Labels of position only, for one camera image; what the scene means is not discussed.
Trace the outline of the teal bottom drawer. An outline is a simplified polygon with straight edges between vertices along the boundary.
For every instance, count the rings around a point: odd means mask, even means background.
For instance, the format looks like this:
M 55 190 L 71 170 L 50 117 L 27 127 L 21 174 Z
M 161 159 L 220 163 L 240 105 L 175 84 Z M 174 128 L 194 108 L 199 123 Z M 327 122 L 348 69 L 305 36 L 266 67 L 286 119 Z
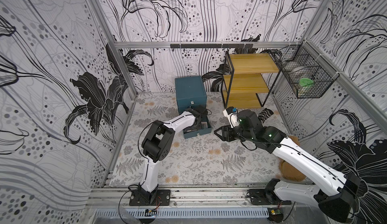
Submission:
M 200 136 L 200 135 L 209 134 L 212 132 L 212 127 L 211 127 L 209 119 L 208 119 L 208 115 L 211 115 L 212 112 L 208 109 L 207 109 L 207 111 L 208 111 L 208 114 L 205 117 L 205 122 L 202 123 L 204 128 L 201 130 L 188 130 L 187 129 L 188 127 L 183 129 L 183 136 L 185 139 L 193 138 L 193 137 Z

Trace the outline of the teal drawer cabinet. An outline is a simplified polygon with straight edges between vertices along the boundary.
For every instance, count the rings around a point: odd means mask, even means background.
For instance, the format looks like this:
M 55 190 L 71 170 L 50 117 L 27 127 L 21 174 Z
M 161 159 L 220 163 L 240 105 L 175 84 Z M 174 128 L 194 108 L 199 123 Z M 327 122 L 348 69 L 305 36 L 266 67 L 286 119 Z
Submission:
M 188 107 L 206 106 L 207 94 L 201 76 L 175 78 L 175 92 L 178 112 Z

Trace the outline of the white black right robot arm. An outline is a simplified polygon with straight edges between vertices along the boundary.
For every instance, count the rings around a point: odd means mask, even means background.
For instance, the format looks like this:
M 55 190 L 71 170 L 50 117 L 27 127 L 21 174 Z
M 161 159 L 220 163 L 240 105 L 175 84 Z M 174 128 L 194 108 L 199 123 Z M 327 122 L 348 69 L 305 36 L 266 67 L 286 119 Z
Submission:
M 346 223 L 355 206 L 360 178 L 354 174 L 337 171 L 298 146 L 289 136 L 272 126 L 263 126 L 258 115 L 251 110 L 238 112 L 229 107 L 223 111 L 228 126 L 218 130 L 218 137 L 227 142 L 250 141 L 257 149 L 289 163 L 313 184 L 304 185 L 272 179 L 264 189 L 267 202 L 281 201 L 304 203 L 319 208 L 329 218 Z

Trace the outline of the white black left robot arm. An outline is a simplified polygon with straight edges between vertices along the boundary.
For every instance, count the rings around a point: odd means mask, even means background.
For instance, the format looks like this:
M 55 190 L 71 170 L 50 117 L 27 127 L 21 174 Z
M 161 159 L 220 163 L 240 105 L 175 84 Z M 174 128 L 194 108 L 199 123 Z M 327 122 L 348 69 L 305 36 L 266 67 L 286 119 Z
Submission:
M 189 107 L 179 116 L 167 120 L 156 120 L 150 124 L 141 147 L 141 155 L 145 158 L 143 177 L 139 190 L 151 193 L 158 187 L 159 164 L 170 152 L 174 136 L 184 130 L 195 131 L 202 127 L 208 115 L 205 106 Z

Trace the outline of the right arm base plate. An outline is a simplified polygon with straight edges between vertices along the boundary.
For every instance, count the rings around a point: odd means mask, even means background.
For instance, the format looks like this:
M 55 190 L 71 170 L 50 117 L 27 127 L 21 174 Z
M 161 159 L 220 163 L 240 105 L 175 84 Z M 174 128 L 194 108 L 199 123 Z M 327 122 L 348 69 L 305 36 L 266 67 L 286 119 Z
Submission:
M 247 198 L 252 205 L 291 205 L 291 201 L 283 201 L 275 195 L 273 191 L 265 191 L 264 189 L 249 189 Z

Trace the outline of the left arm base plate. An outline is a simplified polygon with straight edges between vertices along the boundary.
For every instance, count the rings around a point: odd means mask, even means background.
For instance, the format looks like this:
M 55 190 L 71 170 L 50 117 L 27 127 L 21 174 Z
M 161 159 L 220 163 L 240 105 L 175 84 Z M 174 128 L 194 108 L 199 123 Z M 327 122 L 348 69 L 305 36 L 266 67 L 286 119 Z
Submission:
M 134 190 L 129 206 L 169 206 L 171 190 L 155 189 L 147 192 L 143 189 Z

